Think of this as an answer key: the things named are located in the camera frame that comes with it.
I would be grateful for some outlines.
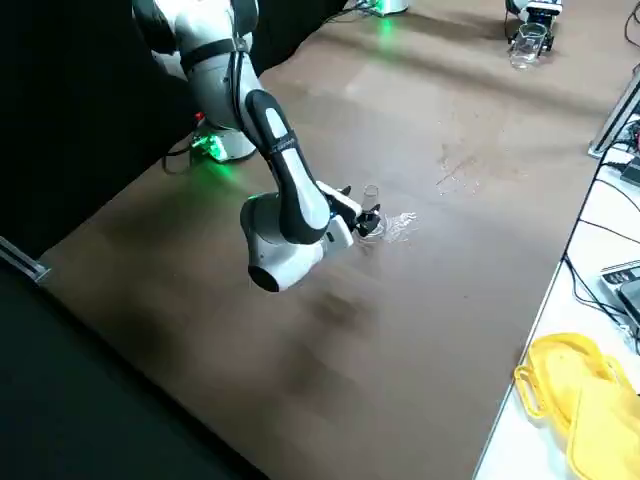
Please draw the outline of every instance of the white table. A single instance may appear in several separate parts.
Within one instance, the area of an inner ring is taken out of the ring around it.
[[[603,162],[626,162],[630,155],[611,149]],[[620,173],[601,168],[598,178],[614,184],[640,206],[640,188],[620,180]],[[618,192],[600,182],[590,190],[580,218],[608,227],[640,240],[640,212]],[[578,222],[571,237],[569,257],[580,276],[601,301],[609,299],[597,280],[605,267],[640,260],[640,245],[599,228]],[[582,298],[589,294],[577,282]],[[542,303],[527,343],[552,333],[576,332],[593,339],[600,349],[620,361],[630,382],[640,391],[640,356],[634,342],[604,313],[580,304],[573,295],[569,267],[560,262]],[[518,393],[509,387],[494,429],[480,459],[474,478],[497,479],[575,479],[551,427],[536,427],[529,421]]]

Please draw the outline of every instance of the yellow plastic container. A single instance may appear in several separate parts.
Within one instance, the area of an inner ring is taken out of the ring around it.
[[[612,382],[586,380],[567,458],[583,480],[640,480],[640,398]]]
[[[576,333],[549,335],[534,341],[528,365],[515,369],[515,386],[527,414],[549,417],[555,429],[569,435],[582,385],[595,378],[633,391],[618,361],[604,356],[589,338]],[[527,385],[534,398],[530,398]]]

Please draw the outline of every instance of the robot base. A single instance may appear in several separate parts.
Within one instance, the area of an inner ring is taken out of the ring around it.
[[[193,148],[201,148],[218,163],[243,160],[256,151],[256,147],[242,132],[216,130],[207,125],[198,127]]]
[[[402,13],[409,8],[409,0],[370,0],[375,5],[373,9],[382,17],[394,13]]]

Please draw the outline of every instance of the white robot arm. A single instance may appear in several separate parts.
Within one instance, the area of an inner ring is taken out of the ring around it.
[[[553,24],[562,13],[562,0],[505,0],[507,11],[525,23],[539,23],[547,27],[547,38],[542,50],[551,51],[554,34]]]
[[[134,0],[133,12],[152,50],[179,58],[209,124],[239,132],[267,161],[278,192],[250,198],[240,214],[256,284],[283,291],[352,245],[353,230],[366,236],[377,226],[379,207],[363,212],[314,180],[280,105],[262,88],[248,55],[256,0]]]

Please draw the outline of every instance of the clear plastic cup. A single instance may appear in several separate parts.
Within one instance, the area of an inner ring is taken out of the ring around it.
[[[537,63],[547,33],[547,27],[539,23],[525,23],[520,26],[511,48],[513,68],[524,70]]]
[[[366,185],[364,187],[364,194],[362,196],[362,209],[371,210],[375,206],[380,204],[380,190],[376,185]],[[366,237],[365,241],[376,241],[384,235],[387,229],[387,219],[383,214],[380,214],[380,223],[378,226]]]

